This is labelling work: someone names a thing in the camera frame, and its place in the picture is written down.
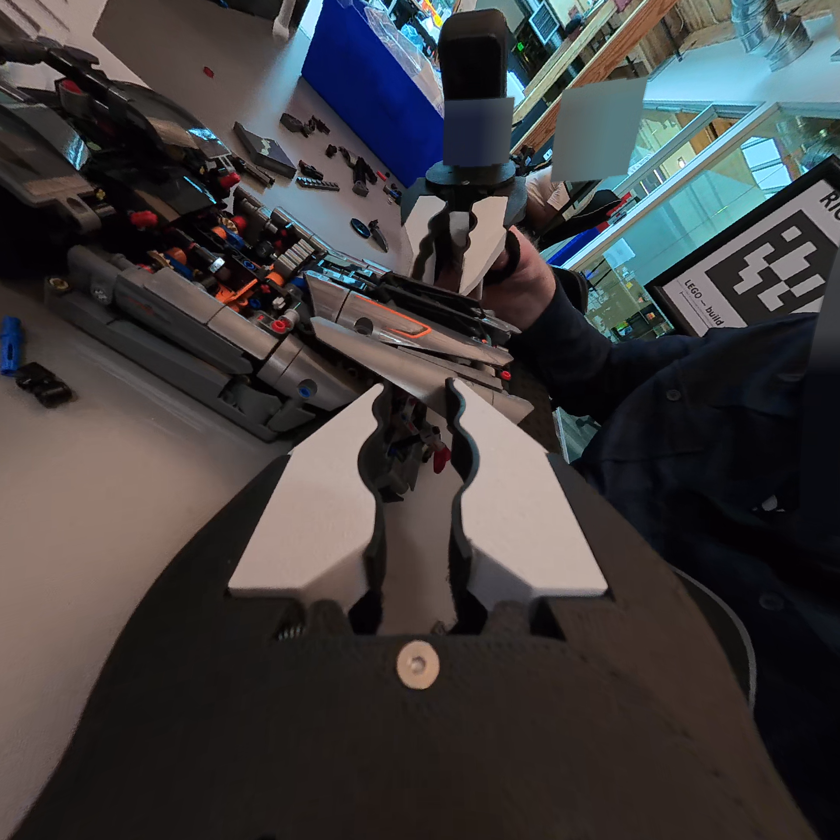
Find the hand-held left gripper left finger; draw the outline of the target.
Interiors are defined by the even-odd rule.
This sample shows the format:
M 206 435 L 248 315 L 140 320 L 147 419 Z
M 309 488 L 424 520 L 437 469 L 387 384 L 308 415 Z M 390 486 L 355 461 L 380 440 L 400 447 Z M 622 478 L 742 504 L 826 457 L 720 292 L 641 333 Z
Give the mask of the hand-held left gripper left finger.
M 387 385 L 291 450 L 228 583 L 236 597 L 330 601 L 357 634 L 383 615 Z

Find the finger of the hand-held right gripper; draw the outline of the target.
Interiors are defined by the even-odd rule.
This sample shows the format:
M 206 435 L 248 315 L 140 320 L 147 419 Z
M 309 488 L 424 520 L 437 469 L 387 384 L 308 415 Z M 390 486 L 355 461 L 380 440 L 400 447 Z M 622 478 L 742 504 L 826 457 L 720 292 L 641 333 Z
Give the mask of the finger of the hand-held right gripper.
M 487 196 L 473 203 L 470 219 L 475 225 L 467 234 L 462 257 L 458 293 L 470 295 L 505 247 L 507 229 L 504 225 L 508 206 L 506 196 Z
M 410 253 L 408 276 L 434 286 L 454 264 L 448 204 L 438 196 L 419 196 L 402 226 Z

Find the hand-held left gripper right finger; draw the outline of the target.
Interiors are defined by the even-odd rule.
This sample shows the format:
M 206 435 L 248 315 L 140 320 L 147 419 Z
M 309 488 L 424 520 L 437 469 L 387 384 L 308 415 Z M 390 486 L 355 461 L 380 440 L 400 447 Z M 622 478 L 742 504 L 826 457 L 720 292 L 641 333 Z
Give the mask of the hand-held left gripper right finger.
M 451 464 L 448 581 L 455 631 L 478 634 L 499 605 L 596 598 L 608 584 L 562 489 L 557 459 L 465 381 L 447 380 Z

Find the grey lego car model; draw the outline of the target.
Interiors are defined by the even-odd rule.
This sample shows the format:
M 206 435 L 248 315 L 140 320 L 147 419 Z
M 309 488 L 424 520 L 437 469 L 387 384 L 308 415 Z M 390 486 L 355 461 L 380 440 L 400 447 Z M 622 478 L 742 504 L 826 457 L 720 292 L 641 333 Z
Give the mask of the grey lego car model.
M 43 279 L 56 314 L 270 443 L 372 384 L 403 388 L 403 437 L 431 424 L 408 391 L 464 378 L 520 423 L 516 330 L 477 301 L 341 254 L 239 184 L 263 171 L 157 91 L 47 38 L 2 39 L 2 278 Z

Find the person's right forearm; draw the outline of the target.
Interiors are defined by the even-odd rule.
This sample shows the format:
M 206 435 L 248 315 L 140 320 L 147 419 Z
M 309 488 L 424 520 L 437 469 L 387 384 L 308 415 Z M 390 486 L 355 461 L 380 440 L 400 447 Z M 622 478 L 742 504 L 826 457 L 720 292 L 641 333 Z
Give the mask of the person's right forearm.
M 547 389 L 553 403 L 603 424 L 631 392 L 668 363 L 655 341 L 614 343 L 571 304 L 549 271 L 551 297 L 509 348 Z

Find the grey lego panel assembly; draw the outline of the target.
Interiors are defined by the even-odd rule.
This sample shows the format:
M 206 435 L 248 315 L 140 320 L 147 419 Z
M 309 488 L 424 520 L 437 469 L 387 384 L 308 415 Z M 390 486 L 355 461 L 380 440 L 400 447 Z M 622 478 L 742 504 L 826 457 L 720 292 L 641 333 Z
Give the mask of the grey lego panel assembly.
M 297 166 L 278 142 L 247 130 L 240 122 L 234 122 L 233 131 L 255 165 L 291 180 L 297 176 Z

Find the black lego clip piece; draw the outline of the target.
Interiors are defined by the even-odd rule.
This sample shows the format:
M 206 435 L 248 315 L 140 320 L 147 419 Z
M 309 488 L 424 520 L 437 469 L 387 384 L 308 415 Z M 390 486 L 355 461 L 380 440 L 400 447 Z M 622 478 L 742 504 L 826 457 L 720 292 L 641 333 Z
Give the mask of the black lego clip piece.
M 37 362 L 20 366 L 14 380 L 18 388 L 31 394 L 44 408 L 63 406 L 75 399 L 67 383 Z

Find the blue lego pin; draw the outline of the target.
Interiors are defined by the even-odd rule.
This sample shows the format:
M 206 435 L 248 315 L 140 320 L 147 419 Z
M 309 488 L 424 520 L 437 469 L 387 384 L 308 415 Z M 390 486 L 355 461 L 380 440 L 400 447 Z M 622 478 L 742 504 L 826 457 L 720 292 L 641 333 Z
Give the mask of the blue lego pin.
M 5 316 L 1 326 L 1 375 L 14 377 L 22 363 L 25 335 L 19 318 Z

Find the person's right hand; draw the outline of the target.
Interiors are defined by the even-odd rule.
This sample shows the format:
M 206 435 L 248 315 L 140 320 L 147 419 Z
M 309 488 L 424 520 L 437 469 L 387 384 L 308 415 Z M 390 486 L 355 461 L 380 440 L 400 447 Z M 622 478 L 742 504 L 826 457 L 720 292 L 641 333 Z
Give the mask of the person's right hand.
M 493 285 L 484 279 L 481 305 L 524 332 L 550 305 L 557 288 L 556 279 L 527 236 L 515 226 L 509 228 L 508 236 L 514 237 L 518 245 L 512 247 L 506 241 L 504 250 L 491 265 L 489 274 L 505 275 L 505 278 Z

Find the clear plastic bags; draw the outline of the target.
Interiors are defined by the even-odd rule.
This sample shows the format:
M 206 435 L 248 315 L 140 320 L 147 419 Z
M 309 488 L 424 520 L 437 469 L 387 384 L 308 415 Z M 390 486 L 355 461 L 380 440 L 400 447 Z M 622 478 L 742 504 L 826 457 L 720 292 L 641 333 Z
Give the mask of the clear plastic bags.
M 367 3 L 363 16 L 374 36 L 442 116 L 445 98 L 440 70 L 436 59 L 426 55 L 420 35 L 406 35 L 396 27 L 383 2 Z

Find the black office chair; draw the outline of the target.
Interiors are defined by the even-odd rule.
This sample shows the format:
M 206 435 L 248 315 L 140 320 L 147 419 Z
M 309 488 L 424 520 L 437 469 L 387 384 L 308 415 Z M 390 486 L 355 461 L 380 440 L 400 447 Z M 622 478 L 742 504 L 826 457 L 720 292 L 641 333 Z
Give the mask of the black office chair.
M 595 191 L 585 206 L 558 227 L 556 241 L 563 242 L 587 230 L 598 228 L 608 222 L 609 216 L 622 204 L 623 198 L 612 190 Z

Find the blue plastic box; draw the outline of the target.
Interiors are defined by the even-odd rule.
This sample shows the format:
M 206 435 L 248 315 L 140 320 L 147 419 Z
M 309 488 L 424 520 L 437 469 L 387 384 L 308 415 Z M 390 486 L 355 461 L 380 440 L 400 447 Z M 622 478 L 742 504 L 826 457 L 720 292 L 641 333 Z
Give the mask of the blue plastic box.
M 362 2 L 322 3 L 301 76 L 401 183 L 441 161 L 444 118 L 371 29 Z

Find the thin white tipped rod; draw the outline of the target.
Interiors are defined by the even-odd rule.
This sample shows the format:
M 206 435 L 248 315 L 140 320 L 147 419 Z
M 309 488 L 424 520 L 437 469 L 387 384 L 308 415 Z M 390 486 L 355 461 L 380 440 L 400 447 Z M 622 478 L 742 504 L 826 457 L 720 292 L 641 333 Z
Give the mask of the thin white tipped rod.
M 298 30 L 308 5 L 309 1 L 281 1 L 277 16 L 272 23 L 273 37 L 282 43 L 287 43 Z

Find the white paper sign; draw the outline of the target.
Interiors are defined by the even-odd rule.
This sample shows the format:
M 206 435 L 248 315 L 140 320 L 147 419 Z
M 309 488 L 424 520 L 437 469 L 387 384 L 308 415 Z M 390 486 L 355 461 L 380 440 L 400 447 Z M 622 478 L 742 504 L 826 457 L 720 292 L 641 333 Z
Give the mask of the white paper sign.
M 647 284 L 675 329 L 700 337 L 819 312 L 837 257 L 832 155 Z

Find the silver ventilation duct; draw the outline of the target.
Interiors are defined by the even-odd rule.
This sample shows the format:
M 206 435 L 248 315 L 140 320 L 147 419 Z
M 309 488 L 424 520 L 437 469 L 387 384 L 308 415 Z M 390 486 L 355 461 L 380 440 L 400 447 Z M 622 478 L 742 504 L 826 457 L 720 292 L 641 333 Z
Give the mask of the silver ventilation duct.
M 802 18 L 775 1 L 731 1 L 731 23 L 744 51 L 765 58 L 772 72 L 804 55 L 813 42 Z

